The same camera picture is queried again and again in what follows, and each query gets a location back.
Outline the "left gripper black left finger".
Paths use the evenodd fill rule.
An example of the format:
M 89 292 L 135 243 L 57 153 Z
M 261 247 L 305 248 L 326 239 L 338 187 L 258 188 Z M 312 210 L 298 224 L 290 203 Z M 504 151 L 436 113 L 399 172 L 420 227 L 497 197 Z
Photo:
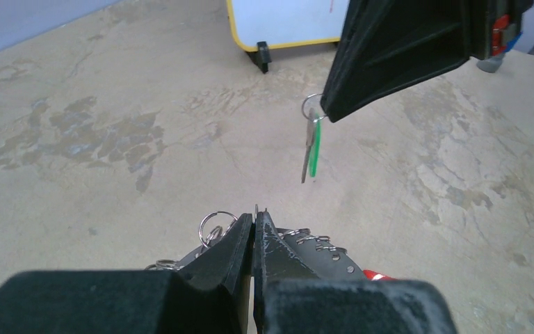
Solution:
M 25 271 L 0 286 L 0 333 L 244 333 L 254 223 L 243 214 L 178 271 Z

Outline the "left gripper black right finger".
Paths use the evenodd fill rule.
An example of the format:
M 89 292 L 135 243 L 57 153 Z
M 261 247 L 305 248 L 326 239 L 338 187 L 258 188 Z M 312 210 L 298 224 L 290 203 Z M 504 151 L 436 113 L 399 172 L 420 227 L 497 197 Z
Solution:
M 455 333 L 442 294 L 420 280 L 320 277 L 278 237 L 268 212 L 255 219 L 254 310 L 259 333 Z

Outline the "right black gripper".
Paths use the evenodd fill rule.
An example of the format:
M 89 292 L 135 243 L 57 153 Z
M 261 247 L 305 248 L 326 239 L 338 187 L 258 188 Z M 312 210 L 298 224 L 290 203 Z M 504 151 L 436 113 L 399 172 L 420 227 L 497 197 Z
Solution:
M 484 60 L 504 53 L 533 5 L 534 0 L 472 0 L 469 7 L 466 1 L 350 1 L 320 101 L 324 114 L 337 122 L 460 67 L 470 55 Z

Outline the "silver disc with keyrings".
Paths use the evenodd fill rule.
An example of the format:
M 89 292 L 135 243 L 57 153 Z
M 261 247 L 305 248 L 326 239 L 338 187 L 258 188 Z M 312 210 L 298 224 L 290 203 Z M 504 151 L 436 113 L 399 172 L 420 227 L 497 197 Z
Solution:
M 227 228 L 221 225 L 215 226 L 207 236 L 203 230 L 207 222 L 217 215 L 226 215 L 232 218 Z M 210 247 L 215 246 L 232 229 L 237 216 L 230 212 L 215 211 L 202 219 L 198 228 L 198 237 L 201 245 L 194 248 L 189 254 L 180 260 L 161 259 L 146 266 L 147 270 L 171 270 L 178 271 L 187 264 L 196 260 Z M 309 228 L 300 229 L 276 229 L 278 237 L 288 246 L 292 253 L 297 255 L 304 263 L 312 268 L 316 274 L 326 279 L 349 280 L 365 279 L 366 275 L 361 268 L 347 254 L 347 250 L 332 244 L 329 236 L 314 235 Z

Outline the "keys with red green tags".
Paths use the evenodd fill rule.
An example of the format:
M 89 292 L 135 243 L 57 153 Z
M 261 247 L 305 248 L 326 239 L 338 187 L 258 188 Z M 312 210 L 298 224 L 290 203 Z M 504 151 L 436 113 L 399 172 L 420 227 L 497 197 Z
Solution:
M 371 280 L 371 281 L 377 281 L 377 280 L 393 280 L 394 278 L 390 277 L 390 276 L 386 276 L 382 273 L 378 273 L 377 271 L 372 271 L 372 270 L 363 270 L 363 274 L 366 276 L 366 278 L 368 280 Z

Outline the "key with green tag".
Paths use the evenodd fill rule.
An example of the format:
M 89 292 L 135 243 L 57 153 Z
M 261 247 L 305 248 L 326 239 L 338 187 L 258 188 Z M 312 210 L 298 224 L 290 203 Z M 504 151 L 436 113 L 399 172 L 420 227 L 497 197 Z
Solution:
M 314 178 L 318 169 L 319 149 L 321 143 L 321 121 L 326 118 L 324 113 L 318 111 L 322 93 L 308 95 L 301 104 L 302 116 L 307 121 L 305 156 L 302 165 L 301 183 L 308 177 Z

